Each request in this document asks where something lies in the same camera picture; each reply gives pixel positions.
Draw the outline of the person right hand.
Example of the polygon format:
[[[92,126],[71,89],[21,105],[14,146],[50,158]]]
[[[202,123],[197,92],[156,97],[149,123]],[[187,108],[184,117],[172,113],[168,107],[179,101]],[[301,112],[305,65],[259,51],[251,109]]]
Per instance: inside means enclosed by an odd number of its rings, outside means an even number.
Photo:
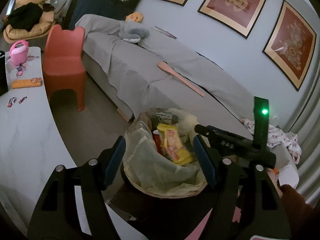
[[[271,182],[274,185],[277,194],[279,195],[280,198],[282,198],[284,195],[282,189],[286,190],[290,187],[290,185],[287,183],[284,183],[277,169],[273,170],[271,168],[267,168],[266,172],[269,178],[271,179]]]

